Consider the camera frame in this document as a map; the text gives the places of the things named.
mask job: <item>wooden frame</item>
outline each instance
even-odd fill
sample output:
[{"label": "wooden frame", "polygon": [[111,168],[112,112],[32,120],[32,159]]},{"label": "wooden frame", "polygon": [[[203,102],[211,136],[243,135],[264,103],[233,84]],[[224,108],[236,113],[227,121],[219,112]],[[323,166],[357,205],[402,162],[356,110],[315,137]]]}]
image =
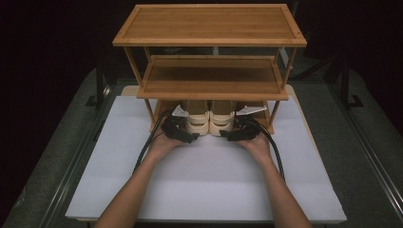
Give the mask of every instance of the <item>wooden frame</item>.
[{"label": "wooden frame", "polygon": [[[306,41],[285,4],[137,5],[113,45],[124,47],[152,123],[162,108],[183,99],[236,100],[266,104],[273,111],[257,117],[273,134],[297,48]],[[144,47],[148,66],[142,78],[130,47]],[[152,55],[148,47],[269,47],[275,56]],[[292,48],[281,76],[280,48]],[[147,99],[159,99],[155,113]]]}]

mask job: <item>white object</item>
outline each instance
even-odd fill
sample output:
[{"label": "white object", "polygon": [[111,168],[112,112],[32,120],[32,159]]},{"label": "white object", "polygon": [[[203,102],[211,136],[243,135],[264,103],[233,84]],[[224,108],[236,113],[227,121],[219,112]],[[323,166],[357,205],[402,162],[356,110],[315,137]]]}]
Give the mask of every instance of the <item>white object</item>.
[{"label": "white object", "polygon": [[235,113],[231,112],[229,115],[214,115],[212,111],[210,113],[210,134],[214,136],[220,136],[220,131],[232,131],[234,125]]},{"label": "white object", "polygon": [[188,113],[185,127],[190,134],[199,133],[201,136],[208,133],[208,106],[206,100],[183,101]]},{"label": "white object", "polygon": [[219,47],[213,47],[213,55],[220,55]]},{"label": "white object", "polygon": [[266,110],[266,106],[245,106],[243,109],[237,111],[237,116],[249,115],[252,113]]},{"label": "white object", "polygon": [[[102,214],[130,177],[149,126],[142,100],[116,98],[67,209],[68,218],[95,220]],[[281,103],[274,128],[287,185],[308,219],[346,220],[293,97]],[[206,135],[176,148],[159,164],[138,219],[252,222],[273,217],[263,178],[249,153],[225,138]]]},{"label": "white object", "polygon": [[181,108],[181,105],[179,104],[175,110],[172,112],[172,116],[177,116],[177,117],[188,117],[189,113],[187,113],[186,111],[184,111]]}]

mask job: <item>shelf leg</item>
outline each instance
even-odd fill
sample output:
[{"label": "shelf leg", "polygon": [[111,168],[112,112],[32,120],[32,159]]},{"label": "shelf leg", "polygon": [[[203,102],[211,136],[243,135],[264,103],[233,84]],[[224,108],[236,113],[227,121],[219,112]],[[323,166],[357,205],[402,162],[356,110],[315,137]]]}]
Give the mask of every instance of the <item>shelf leg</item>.
[{"label": "shelf leg", "polygon": [[124,47],[124,49],[128,62],[130,63],[131,69],[134,72],[134,76],[136,76],[137,83],[139,84],[140,87],[143,87],[142,76],[140,75],[139,69],[137,68],[136,62],[134,61],[133,53],[131,52],[130,47]]},{"label": "shelf leg", "polygon": [[155,123],[155,119],[154,119],[154,113],[152,113],[152,108],[151,108],[151,104],[148,101],[148,99],[144,99],[145,102],[145,106],[147,106],[147,111],[148,111],[148,115],[151,118],[151,123],[154,124]]},{"label": "shelf leg", "polygon": [[269,125],[273,125],[273,120],[275,119],[278,107],[279,107],[279,101],[276,101],[275,106],[273,107],[272,114],[270,115]]},{"label": "shelf leg", "polygon": [[277,65],[278,56],[279,56],[279,50],[280,50],[280,49],[281,49],[281,47],[279,47],[279,48],[278,48],[278,51],[276,52],[275,60],[273,61],[273,64],[274,64],[274,65]]},{"label": "shelf leg", "polygon": [[294,58],[296,57],[296,53],[297,53],[297,48],[294,47],[293,50],[292,50],[290,59],[288,60],[287,68],[285,69],[284,77],[282,78],[281,90],[284,90],[285,86],[287,85],[288,76],[290,75],[291,67],[293,65]]},{"label": "shelf leg", "polygon": [[150,53],[150,49],[148,47],[144,47],[144,52],[145,52],[145,56],[147,57],[147,61],[148,63],[151,62],[151,53]]},{"label": "shelf leg", "polygon": [[288,59],[287,51],[285,51],[285,47],[281,47],[279,49],[279,56],[281,56],[281,60],[284,63],[284,68],[286,68],[288,65],[289,59]]}]

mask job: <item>forearm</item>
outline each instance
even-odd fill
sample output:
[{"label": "forearm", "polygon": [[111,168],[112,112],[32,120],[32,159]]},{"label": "forearm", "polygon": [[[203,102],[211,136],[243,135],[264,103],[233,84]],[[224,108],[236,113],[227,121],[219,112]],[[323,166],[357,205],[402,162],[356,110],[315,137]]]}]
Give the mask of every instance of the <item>forearm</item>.
[{"label": "forearm", "polygon": [[95,227],[132,227],[134,225],[157,162],[152,158],[144,159],[136,172],[104,210]]},{"label": "forearm", "polygon": [[312,227],[273,161],[262,166],[276,227]]}]

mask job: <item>top shelf board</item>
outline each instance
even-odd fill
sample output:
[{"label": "top shelf board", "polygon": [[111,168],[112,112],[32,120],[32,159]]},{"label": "top shelf board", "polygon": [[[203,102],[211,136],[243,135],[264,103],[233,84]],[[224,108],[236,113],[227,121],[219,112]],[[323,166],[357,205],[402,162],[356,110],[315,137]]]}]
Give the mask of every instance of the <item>top shelf board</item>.
[{"label": "top shelf board", "polygon": [[117,47],[305,47],[285,4],[137,5]]}]

